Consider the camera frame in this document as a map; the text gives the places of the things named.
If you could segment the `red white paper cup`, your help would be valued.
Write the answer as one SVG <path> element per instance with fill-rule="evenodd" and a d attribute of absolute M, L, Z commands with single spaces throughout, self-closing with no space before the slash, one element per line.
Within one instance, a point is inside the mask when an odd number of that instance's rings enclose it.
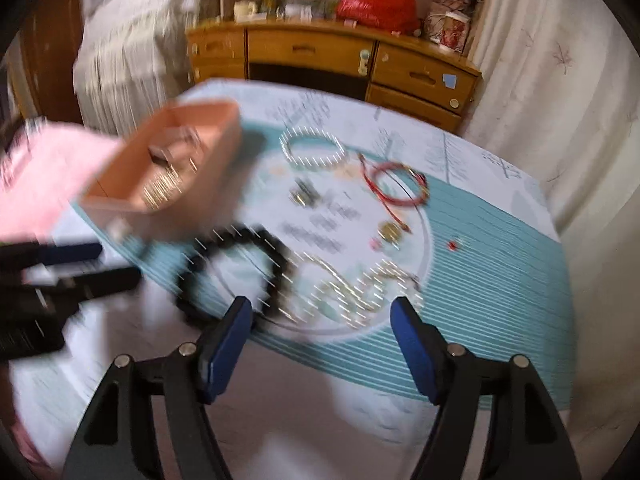
<path fill-rule="evenodd" d="M 446 52 L 461 53 L 468 36 L 470 18 L 463 13 L 448 11 L 442 22 L 439 47 Z"/>

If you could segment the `white curtain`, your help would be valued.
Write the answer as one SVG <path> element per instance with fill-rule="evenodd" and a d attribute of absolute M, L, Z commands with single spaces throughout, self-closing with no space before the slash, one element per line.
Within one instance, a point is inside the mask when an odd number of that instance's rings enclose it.
<path fill-rule="evenodd" d="M 489 0 L 466 138 L 541 184 L 574 296 L 568 430 L 600 479 L 639 422 L 639 57 L 603 0 Z"/>

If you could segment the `wooden desk with drawers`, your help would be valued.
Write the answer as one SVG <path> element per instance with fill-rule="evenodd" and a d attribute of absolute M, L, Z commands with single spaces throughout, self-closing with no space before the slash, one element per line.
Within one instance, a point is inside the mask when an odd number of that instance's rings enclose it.
<path fill-rule="evenodd" d="M 194 82 L 288 84 L 347 96 L 456 133 L 482 75 L 421 39 L 337 22 L 202 23 L 186 32 Z"/>

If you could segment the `brown wooden door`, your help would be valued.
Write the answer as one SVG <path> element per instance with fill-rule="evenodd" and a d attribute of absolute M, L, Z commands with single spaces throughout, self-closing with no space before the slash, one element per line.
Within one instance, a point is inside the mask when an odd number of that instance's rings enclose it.
<path fill-rule="evenodd" d="M 83 31 L 81 0 L 40 0 L 20 30 L 30 95 L 54 122 L 82 123 L 73 67 Z"/>

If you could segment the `pink rectangular jewelry tray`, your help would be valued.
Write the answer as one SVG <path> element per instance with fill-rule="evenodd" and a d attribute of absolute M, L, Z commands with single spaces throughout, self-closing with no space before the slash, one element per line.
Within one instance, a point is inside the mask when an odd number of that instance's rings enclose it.
<path fill-rule="evenodd" d="M 196 171 L 175 172 L 151 162 L 148 146 L 163 143 L 166 129 L 180 127 L 194 128 L 205 144 Z M 213 222 L 241 141 L 237 102 L 170 103 L 137 128 L 78 205 L 104 231 L 121 226 L 142 240 L 185 240 Z"/>

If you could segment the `pink twisted bangle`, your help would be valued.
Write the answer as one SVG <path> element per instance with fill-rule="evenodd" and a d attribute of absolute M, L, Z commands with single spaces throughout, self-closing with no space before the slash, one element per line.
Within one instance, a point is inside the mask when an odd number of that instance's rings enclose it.
<path fill-rule="evenodd" d="M 191 127 L 180 127 L 166 129 L 163 135 L 163 143 L 148 146 L 151 162 L 175 172 L 198 170 L 205 148 L 198 132 Z"/>

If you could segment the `pink blanket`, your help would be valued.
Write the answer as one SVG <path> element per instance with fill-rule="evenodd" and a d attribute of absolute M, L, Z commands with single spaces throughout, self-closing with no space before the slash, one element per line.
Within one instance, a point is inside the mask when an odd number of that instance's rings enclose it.
<path fill-rule="evenodd" d="M 122 147 L 122 140 L 68 122 L 20 130 L 1 157 L 1 240 L 45 240 L 62 213 Z"/>

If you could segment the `teal placemat with print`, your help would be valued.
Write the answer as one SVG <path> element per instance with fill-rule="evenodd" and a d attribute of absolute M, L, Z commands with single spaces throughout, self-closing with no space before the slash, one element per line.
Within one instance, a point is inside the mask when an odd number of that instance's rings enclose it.
<path fill-rule="evenodd" d="M 294 176 L 277 130 L 246 122 L 244 133 L 250 177 L 239 222 L 267 230 L 296 256 L 323 260 L 294 274 L 291 309 L 261 320 L 256 344 L 343 382 L 416 398 L 390 328 L 396 287 L 373 276 L 389 263 L 405 272 L 405 292 L 421 318 L 447 339 L 486 359 L 524 354 L 556 407 L 570 406 L 575 334 L 564 252 L 538 230 L 523 194 L 506 212 L 451 179 L 431 178 L 432 197 L 409 211 L 400 249 L 375 252 L 368 239 L 382 210 L 360 177 L 318 177 L 326 201 L 297 207 L 285 199 Z"/>

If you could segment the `tree print tablecloth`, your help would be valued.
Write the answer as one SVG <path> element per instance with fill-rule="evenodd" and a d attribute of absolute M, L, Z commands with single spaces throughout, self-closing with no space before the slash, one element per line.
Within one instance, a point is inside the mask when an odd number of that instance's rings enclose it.
<path fill-rule="evenodd" d="M 516 209 L 523 194 L 539 231 L 560 243 L 538 182 L 477 146 L 423 122 L 369 104 L 280 84 L 211 80 L 183 102 L 229 98 L 239 104 L 243 141 L 228 179 L 230 202 L 217 226 L 239 222 L 241 193 L 250 177 L 242 152 L 246 122 L 278 133 L 277 147 L 294 181 L 288 203 L 316 209 L 326 201 L 318 177 L 360 177 L 381 207 L 382 221 L 411 231 L 409 211 L 432 197 L 431 178 L 451 179 L 487 203 Z M 309 181 L 321 196 L 314 208 L 296 205 L 290 189 Z M 405 292 L 406 274 L 381 264 L 375 278 Z M 243 349 L 228 390 L 209 419 L 232 474 L 238 479 L 405 479 L 433 425 L 436 408 L 423 396 L 392 396 L 330 377 L 256 344 Z"/>

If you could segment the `lace covered furniture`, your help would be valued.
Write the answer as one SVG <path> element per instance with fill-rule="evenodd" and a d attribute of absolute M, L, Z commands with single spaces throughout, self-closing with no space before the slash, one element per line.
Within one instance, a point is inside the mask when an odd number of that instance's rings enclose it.
<path fill-rule="evenodd" d="M 129 136 L 189 88 L 186 28 L 201 0 L 106 0 L 85 22 L 73 66 L 82 123 Z"/>

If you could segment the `small gold pendant charm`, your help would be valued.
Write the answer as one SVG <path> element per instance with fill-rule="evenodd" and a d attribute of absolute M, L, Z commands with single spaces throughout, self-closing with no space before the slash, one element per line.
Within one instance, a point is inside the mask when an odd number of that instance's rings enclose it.
<path fill-rule="evenodd" d="M 376 227 L 376 234 L 370 239 L 370 247 L 375 252 L 382 252 L 387 248 L 400 249 L 400 242 L 405 231 L 395 221 L 382 221 Z"/>

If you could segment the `cream mug on desk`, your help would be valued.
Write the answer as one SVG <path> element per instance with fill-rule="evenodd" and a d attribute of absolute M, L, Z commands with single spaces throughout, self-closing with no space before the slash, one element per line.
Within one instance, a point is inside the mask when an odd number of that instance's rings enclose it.
<path fill-rule="evenodd" d="M 250 21 L 257 13 L 257 3 L 254 0 L 240 0 L 233 5 L 233 19 L 237 23 Z"/>

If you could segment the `small silver flower brooch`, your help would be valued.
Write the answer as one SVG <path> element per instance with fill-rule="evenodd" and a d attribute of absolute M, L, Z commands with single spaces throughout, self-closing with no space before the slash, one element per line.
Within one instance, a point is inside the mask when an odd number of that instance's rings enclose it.
<path fill-rule="evenodd" d="M 295 185 L 290 189 L 291 200 L 296 205 L 305 208 L 314 208 L 321 200 L 320 194 L 307 180 L 296 179 Z"/>

